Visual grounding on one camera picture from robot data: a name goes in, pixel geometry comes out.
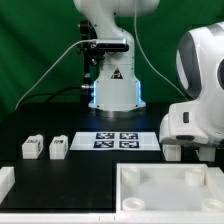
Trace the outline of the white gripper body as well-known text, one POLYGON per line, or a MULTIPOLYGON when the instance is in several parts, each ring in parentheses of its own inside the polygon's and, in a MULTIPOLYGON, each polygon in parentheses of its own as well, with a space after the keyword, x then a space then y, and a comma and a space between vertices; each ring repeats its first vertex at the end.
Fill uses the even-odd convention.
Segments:
POLYGON ((167 145, 205 145, 208 136, 196 123, 197 101, 172 104, 160 124, 159 141, 167 145))

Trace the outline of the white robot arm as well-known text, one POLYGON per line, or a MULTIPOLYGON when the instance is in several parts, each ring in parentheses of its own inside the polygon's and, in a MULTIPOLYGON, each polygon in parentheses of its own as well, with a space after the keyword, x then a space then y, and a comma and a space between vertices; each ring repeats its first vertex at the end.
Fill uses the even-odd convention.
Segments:
MULTIPOLYGON (((89 107, 112 115, 145 106, 134 74, 135 42, 117 27, 116 16, 153 12, 160 0, 73 0, 93 26, 90 51, 100 64, 89 107)), ((159 140, 167 145, 224 145, 224 22, 188 31, 181 39, 176 65, 191 101, 173 104, 163 118, 159 140)))

